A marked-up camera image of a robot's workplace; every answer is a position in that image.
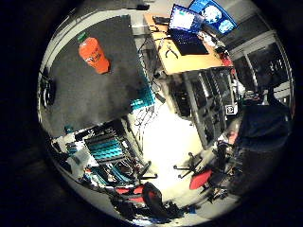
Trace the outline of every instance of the electronic equipment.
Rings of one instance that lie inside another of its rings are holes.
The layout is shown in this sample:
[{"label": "electronic equipment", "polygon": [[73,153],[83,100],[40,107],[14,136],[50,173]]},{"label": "electronic equipment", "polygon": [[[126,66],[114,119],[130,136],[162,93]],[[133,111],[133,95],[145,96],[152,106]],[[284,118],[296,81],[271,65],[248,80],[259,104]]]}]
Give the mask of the electronic equipment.
[{"label": "electronic equipment", "polygon": [[202,41],[197,37],[203,20],[200,14],[184,7],[173,5],[168,34],[181,55],[208,54]]},{"label": "electronic equipment", "polygon": [[204,23],[208,23],[222,35],[237,26],[233,18],[213,0],[194,0],[189,9],[201,14],[205,18]]},{"label": "electronic equipment", "polygon": [[152,19],[156,25],[168,26],[170,18],[167,17],[159,17],[159,16],[152,16]]},{"label": "electronic equipment", "polygon": [[233,105],[230,68],[217,67],[183,73],[193,122],[202,146],[210,148],[225,131],[225,106]]}]

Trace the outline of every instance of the blue device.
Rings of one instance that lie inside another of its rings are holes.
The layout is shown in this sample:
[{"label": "blue device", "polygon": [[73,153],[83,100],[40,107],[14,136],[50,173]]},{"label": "blue device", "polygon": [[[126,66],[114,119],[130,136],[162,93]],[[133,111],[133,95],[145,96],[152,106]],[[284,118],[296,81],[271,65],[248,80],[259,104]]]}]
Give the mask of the blue device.
[{"label": "blue device", "polygon": [[213,0],[194,0],[189,9],[201,14],[209,26],[212,26],[222,35],[236,28],[237,24],[228,13]]},{"label": "blue device", "polygon": [[203,21],[204,19],[199,13],[178,5],[173,5],[169,21],[169,32],[172,30],[183,30],[185,32],[198,34]]}]

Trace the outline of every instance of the laptop keyboard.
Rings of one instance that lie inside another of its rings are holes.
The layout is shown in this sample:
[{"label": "laptop keyboard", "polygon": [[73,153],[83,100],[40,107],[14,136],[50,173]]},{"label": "laptop keyboard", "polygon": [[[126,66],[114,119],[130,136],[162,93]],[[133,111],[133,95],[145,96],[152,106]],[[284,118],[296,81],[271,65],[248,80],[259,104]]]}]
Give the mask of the laptop keyboard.
[{"label": "laptop keyboard", "polygon": [[179,44],[199,44],[200,42],[197,36],[188,36],[184,34],[174,34],[173,39]]}]

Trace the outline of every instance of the white floor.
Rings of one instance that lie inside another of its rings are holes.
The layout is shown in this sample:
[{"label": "white floor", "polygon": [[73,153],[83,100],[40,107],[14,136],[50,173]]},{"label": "white floor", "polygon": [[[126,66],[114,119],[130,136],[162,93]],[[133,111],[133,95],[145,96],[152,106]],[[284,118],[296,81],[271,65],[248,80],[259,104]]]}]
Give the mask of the white floor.
[{"label": "white floor", "polygon": [[185,171],[176,170],[173,166],[184,166],[189,160],[188,153],[191,152],[194,156],[201,155],[204,158],[200,164],[200,167],[203,167],[213,154],[211,150],[203,150],[198,132],[191,121],[182,119],[174,112],[163,82],[162,85],[160,94],[166,102],[162,104],[158,99],[155,100],[155,113],[150,123],[145,125],[152,115],[147,113],[146,119],[142,121],[140,136],[137,133],[139,127],[135,125],[138,123],[136,119],[143,118],[146,111],[129,114],[129,120],[134,134],[137,134],[137,141],[142,141],[144,131],[143,158],[145,162],[151,161],[149,172],[158,174],[157,179],[149,182],[161,191],[163,201],[172,200],[182,207],[200,201],[202,196],[199,193],[202,188],[189,190],[192,173],[184,179],[179,179],[178,175]]}]

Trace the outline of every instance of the red object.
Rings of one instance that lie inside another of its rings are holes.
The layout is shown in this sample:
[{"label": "red object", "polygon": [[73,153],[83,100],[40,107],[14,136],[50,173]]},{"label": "red object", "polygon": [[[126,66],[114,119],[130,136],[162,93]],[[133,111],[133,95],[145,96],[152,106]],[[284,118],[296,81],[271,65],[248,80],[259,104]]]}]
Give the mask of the red object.
[{"label": "red object", "polygon": [[124,187],[118,187],[118,188],[116,188],[116,192],[117,192],[118,194],[124,194],[124,193],[127,193],[127,192],[129,192],[129,191],[130,191],[130,189],[124,188]]},{"label": "red object", "polygon": [[139,197],[139,198],[131,198],[130,201],[144,202],[142,197]]},{"label": "red object", "polygon": [[200,173],[196,176],[193,176],[191,178],[189,189],[194,190],[194,189],[197,189],[197,188],[203,186],[208,181],[211,173],[212,173],[212,171],[209,169],[209,170],[207,170],[205,172],[202,172],[202,173]]},{"label": "red object", "polygon": [[95,68],[97,73],[103,74],[109,71],[110,63],[105,58],[97,39],[88,37],[81,42],[79,54],[90,66]]},{"label": "red object", "polygon": [[143,185],[140,185],[134,190],[134,194],[141,194],[142,190],[143,190]]}]

